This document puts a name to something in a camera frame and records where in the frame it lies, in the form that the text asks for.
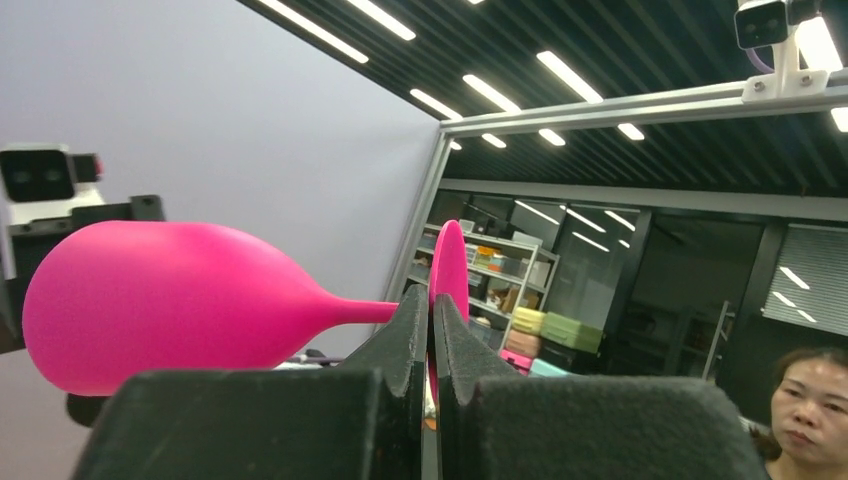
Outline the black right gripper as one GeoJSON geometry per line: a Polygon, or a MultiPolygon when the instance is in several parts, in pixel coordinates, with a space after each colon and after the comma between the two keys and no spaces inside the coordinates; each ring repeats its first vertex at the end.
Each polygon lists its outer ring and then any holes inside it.
{"type": "Polygon", "coordinates": [[[65,217],[48,217],[7,229],[16,276],[1,279],[1,352],[25,347],[22,308],[26,290],[38,265],[60,241],[75,231],[102,221],[163,221],[162,200],[157,195],[132,196],[124,203],[80,206],[65,217]]]}

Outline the pink wine glass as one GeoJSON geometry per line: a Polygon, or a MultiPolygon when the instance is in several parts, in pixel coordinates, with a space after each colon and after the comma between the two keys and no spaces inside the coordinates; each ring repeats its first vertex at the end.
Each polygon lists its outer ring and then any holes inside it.
{"type": "Polygon", "coordinates": [[[327,291],[281,250],[231,227],[105,221],[42,260],[22,330],[47,381],[110,396],[150,370],[270,370],[326,330],[385,324],[396,310],[327,291]]]}

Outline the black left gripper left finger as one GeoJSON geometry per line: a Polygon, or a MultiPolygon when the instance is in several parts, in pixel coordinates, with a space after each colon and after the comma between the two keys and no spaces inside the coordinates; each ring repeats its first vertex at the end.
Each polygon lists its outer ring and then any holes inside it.
{"type": "Polygon", "coordinates": [[[105,405],[77,479],[417,479],[429,316],[423,286],[340,365],[159,371],[105,405]]]}

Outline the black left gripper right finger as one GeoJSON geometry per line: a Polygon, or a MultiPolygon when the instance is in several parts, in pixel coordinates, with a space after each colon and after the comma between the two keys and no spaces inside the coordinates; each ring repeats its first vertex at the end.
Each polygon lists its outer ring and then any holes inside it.
{"type": "Polygon", "coordinates": [[[688,377],[527,377],[432,307],[444,479],[762,479],[738,411],[688,377]]]}

